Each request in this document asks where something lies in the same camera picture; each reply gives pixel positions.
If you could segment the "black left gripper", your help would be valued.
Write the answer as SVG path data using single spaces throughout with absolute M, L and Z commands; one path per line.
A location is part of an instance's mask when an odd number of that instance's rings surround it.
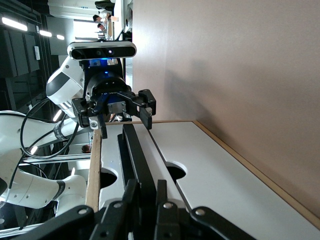
M 71 100 L 74 115 L 82 128 L 100 130 L 102 139 L 107 139 L 104 115 L 126 113 L 138 117 L 146 129 L 152 129 L 157 101 L 149 89 L 135 94 L 120 76 L 100 72 L 91 77 L 86 91 L 87 101 L 85 98 Z

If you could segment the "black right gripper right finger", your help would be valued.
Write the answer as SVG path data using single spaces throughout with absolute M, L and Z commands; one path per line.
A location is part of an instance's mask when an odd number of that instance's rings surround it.
M 178 207 L 168 199 L 167 181 L 157 182 L 155 240 L 253 240 L 215 211 L 200 206 L 192 210 Z

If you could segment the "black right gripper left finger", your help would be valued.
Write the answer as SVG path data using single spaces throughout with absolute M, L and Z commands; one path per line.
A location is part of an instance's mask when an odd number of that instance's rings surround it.
M 23 233 L 16 240 L 135 240 L 138 182 L 129 179 L 121 200 L 98 212 L 87 205 L 76 206 L 62 215 Z

